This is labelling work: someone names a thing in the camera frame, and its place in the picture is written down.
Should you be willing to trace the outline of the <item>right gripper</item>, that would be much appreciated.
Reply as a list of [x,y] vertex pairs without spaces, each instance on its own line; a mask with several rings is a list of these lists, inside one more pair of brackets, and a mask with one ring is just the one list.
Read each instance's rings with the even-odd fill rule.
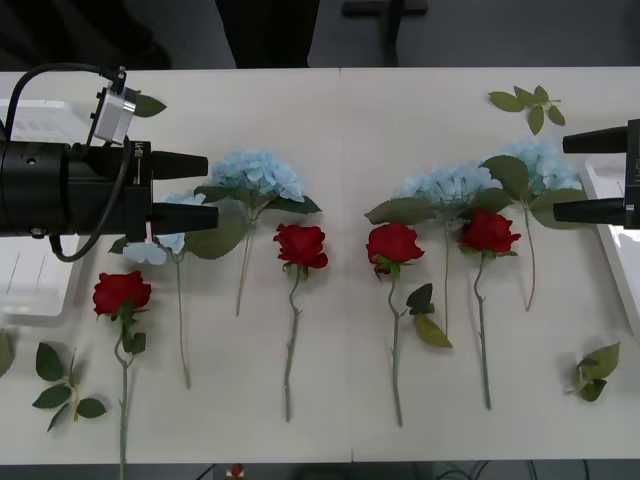
[[567,135],[562,140],[565,154],[616,154],[626,151],[624,200],[605,198],[555,203],[557,222],[624,225],[638,230],[640,222],[640,120],[620,126]]

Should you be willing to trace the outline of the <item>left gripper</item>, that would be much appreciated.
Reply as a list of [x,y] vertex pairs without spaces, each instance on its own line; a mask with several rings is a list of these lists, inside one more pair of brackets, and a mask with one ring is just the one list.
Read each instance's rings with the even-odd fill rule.
[[[95,230],[112,193],[125,153],[124,148],[93,146],[83,159],[69,161],[67,198],[70,224],[81,235]],[[146,238],[151,215],[152,233],[187,233],[215,229],[217,207],[173,203],[153,203],[154,179],[182,179],[208,174],[206,157],[153,151],[146,141],[130,143],[130,163],[116,204],[102,233],[124,235],[130,241]]]

